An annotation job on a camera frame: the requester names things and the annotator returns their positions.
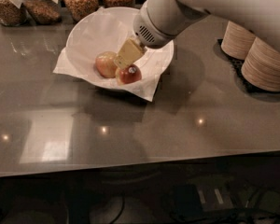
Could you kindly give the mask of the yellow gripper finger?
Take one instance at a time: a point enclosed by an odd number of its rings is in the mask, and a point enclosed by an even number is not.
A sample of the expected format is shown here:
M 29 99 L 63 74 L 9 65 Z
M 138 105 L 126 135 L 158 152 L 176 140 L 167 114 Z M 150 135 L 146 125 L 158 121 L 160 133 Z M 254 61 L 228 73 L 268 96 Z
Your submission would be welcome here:
M 129 37 L 123 43 L 114 60 L 115 65 L 120 68 L 126 68 L 142 58 L 147 49 L 137 37 Z

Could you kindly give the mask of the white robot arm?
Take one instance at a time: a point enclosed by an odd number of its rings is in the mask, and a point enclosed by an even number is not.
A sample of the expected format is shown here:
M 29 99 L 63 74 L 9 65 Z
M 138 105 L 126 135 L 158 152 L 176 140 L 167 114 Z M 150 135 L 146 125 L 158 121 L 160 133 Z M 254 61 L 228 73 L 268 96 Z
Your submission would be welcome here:
M 125 68 L 146 48 L 160 49 L 208 15 L 232 21 L 280 52 L 280 0 L 146 0 L 133 20 L 133 36 L 115 64 Z

